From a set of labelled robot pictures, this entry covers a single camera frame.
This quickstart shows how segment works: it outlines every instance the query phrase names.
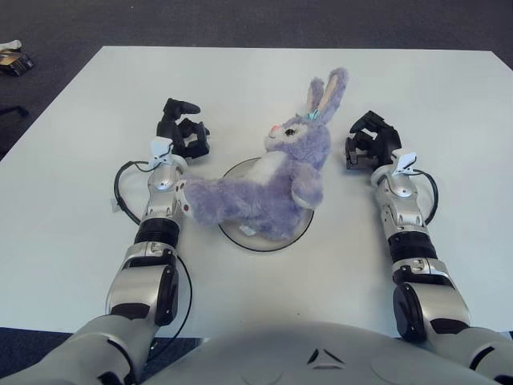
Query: clear plate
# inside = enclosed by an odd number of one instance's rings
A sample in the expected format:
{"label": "clear plate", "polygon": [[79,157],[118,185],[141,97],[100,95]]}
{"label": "clear plate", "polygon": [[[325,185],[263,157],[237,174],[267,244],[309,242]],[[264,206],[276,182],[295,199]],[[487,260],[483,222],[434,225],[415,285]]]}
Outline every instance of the clear plate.
{"label": "clear plate", "polygon": [[[225,178],[237,178],[243,176],[260,158],[245,160],[236,164],[224,174]],[[242,225],[238,221],[225,221],[219,224],[221,231],[230,241],[252,251],[277,251],[291,245],[297,241],[306,232],[313,219],[313,210],[305,210],[296,232],[289,239],[274,241],[256,233],[255,235],[246,235],[241,229]]]}

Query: stuffed bunny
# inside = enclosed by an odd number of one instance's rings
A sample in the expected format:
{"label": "stuffed bunny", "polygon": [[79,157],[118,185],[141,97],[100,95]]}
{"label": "stuffed bunny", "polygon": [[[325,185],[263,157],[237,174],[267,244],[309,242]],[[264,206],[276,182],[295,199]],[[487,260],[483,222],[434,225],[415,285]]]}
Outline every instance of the stuffed bunny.
{"label": "stuffed bunny", "polygon": [[268,239],[291,237],[303,210],[322,201],[320,170],[330,147],[325,125],[340,105],[347,80],[344,68],[329,74],[325,91],[322,80],[313,79],[309,114],[274,126],[265,138],[267,152],[243,177],[176,182],[184,214],[204,225],[239,221],[246,233],[253,230]]}

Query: gray carpet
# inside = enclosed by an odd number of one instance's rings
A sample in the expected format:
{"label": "gray carpet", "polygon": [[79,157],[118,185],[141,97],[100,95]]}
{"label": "gray carpet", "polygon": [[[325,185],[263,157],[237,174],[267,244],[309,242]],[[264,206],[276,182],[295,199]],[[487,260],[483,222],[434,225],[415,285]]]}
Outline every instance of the gray carpet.
{"label": "gray carpet", "polygon": [[[35,62],[21,78],[0,75],[0,103],[30,111],[0,116],[0,158],[103,45],[486,50],[513,67],[512,38],[511,0],[0,0],[0,43],[20,39]],[[0,377],[65,337],[0,329]]]}

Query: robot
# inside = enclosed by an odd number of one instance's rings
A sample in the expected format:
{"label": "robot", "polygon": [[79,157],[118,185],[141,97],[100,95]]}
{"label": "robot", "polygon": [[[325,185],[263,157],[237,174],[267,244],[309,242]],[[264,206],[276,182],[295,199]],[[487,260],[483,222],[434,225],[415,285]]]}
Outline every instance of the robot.
{"label": "robot", "polygon": [[[144,170],[151,172],[150,198],[112,282],[107,314],[1,385],[139,383],[157,330],[176,316],[182,219],[173,189],[187,167],[184,157],[208,153],[204,125],[176,121],[199,111],[174,99],[164,108]],[[412,168],[415,153],[405,151],[397,131],[371,111],[350,132],[347,168],[374,170],[371,183],[393,262],[402,340],[333,323],[260,327],[205,342],[145,384],[513,383],[513,342],[470,325],[469,310],[436,255],[426,227],[430,218],[422,216],[410,180],[418,173]],[[191,134],[196,139],[186,144]],[[128,213],[119,191],[116,196]]]}

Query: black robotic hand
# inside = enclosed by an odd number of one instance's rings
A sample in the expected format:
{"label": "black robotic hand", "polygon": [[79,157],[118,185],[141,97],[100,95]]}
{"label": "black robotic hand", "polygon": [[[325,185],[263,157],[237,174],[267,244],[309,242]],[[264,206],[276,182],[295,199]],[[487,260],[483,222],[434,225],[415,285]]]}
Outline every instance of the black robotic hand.
{"label": "black robotic hand", "polygon": [[[207,136],[210,135],[210,131],[203,122],[195,123],[185,118],[176,124],[183,114],[197,114],[200,111],[200,108],[192,103],[172,98],[166,102],[164,116],[157,126],[157,136],[173,141],[173,154],[183,158],[198,158],[209,153]],[[188,140],[192,135],[196,135],[196,138]]]}

